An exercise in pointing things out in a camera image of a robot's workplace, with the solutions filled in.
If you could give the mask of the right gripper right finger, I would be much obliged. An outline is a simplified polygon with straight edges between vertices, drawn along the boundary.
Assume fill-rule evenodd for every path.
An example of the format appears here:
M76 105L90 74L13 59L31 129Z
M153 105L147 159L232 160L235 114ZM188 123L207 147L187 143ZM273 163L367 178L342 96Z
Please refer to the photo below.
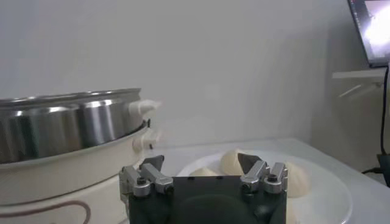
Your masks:
M238 154L238 161L244 172L239 179L245 193L257 192L259 188L269 194L287 192L288 168L284 163L270 167L260 157L244 153Z

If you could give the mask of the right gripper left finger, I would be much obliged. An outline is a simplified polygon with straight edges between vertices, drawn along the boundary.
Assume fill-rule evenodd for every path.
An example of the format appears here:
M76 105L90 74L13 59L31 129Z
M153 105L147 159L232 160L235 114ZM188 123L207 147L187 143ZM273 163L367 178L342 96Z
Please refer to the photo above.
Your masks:
M123 167L119 172L121 198L129 195L147 197L153 187L159 194L171 194L174 191L174 180L161 173L164 160L163 155L158 155L144 159L137 169L133 166Z

